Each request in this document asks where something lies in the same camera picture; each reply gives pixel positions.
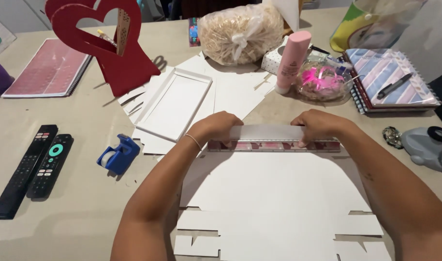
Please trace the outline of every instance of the blue tape dispenser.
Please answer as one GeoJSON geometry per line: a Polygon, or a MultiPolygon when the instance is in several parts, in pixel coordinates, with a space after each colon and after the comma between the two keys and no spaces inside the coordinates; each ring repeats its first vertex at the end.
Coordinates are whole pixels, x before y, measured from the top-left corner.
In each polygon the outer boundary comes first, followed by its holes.
{"type": "Polygon", "coordinates": [[[119,145],[116,148],[108,147],[97,159],[97,164],[122,175],[139,154],[140,147],[130,137],[118,134],[119,145]]]}

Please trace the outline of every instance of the pink bottle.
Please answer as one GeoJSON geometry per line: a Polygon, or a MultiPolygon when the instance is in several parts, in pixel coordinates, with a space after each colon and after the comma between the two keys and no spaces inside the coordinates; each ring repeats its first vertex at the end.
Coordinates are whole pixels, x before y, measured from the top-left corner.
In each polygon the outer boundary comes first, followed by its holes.
{"type": "Polygon", "coordinates": [[[277,93],[284,95],[289,92],[299,74],[310,42],[311,33],[308,31],[296,32],[289,36],[278,68],[278,80],[274,86],[277,93]]]}

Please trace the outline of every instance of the remote control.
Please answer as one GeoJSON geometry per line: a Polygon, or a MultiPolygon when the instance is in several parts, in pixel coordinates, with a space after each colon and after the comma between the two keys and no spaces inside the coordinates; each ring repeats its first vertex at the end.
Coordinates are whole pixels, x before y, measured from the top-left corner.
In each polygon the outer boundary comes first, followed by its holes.
{"type": "Polygon", "coordinates": [[[69,134],[58,134],[34,175],[26,196],[31,199],[48,198],[60,174],[74,139],[69,134]]]}
{"type": "Polygon", "coordinates": [[[41,160],[58,132],[56,125],[42,125],[32,140],[8,185],[0,196],[0,219],[13,219],[26,195],[41,160]]]}

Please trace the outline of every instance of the table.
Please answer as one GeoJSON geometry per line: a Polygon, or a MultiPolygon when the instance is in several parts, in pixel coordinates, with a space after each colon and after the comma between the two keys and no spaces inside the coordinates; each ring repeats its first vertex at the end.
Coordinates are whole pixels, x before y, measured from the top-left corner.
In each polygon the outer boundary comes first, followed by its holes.
{"type": "MultiPolygon", "coordinates": [[[[312,43],[330,50],[329,36],[342,20],[347,8],[306,10],[302,27],[312,33],[312,43]]],[[[200,52],[189,48],[188,22],[170,21],[142,24],[139,43],[153,59],[162,55],[168,65],[177,64],[200,52]]],[[[114,27],[101,27],[113,35],[114,27]]],[[[85,28],[96,34],[97,27],[85,28]]],[[[52,31],[20,33],[18,39],[0,55],[9,74],[21,73],[42,42],[55,37],[52,31]]],[[[57,124],[59,133],[75,139],[55,189],[44,202],[25,199],[14,220],[0,221],[0,260],[107,260],[113,238],[126,202],[157,163],[153,156],[140,154],[121,180],[108,176],[96,164],[109,145],[117,144],[117,134],[131,134],[134,126],[113,98],[111,89],[103,85],[102,73],[93,60],[79,87],[71,97],[3,99],[0,98],[0,195],[13,171],[31,143],[32,135],[42,124],[57,124]]],[[[363,116],[353,100],[336,106],[316,106],[272,92],[244,120],[246,124],[288,124],[302,111],[318,108],[345,116],[406,164],[427,183],[442,200],[442,173],[417,166],[405,151],[388,146],[382,129],[394,126],[401,132],[415,127],[442,126],[433,112],[363,116]]],[[[174,244],[177,207],[168,217],[168,233],[174,244]]],[[[178,234],[205,235],[210,232],[178,231],[178,234]]],[[[394,258],[390,237],[382,239],[337,235],[338,240],[383,240],[394,258]]],[[[177,260],[218,260],[218,258],[176,257],[177,260]]]]}

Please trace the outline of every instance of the white tissue box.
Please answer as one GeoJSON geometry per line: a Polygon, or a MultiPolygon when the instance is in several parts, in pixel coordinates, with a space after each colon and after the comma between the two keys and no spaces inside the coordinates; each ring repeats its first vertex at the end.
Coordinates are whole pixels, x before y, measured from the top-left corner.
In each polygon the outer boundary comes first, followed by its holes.
{"type": "MultiPolygon", "coordinates": [[[[282,40],[282,43],[277,46],[275,49],[267,52],[264,56],[263,56],[263,62],[261,63],[261,68],[264,69],[265,71],[268,71],[272,74],[277,75],[278,73],[278,69],[279,69],[279,64],[280,64],[280,60],[282,59],[282,52],[284,51],[284,46],[286,46],[287,44],[287,40],[289,39],[289,37],[286,35],[284,37],[284,39],[282,40]]],[[[322,54],[318,51],[312,51],[311,52],[312,55],[318,55],[318,56],[327,56],[325,54],[322,54]]]]}

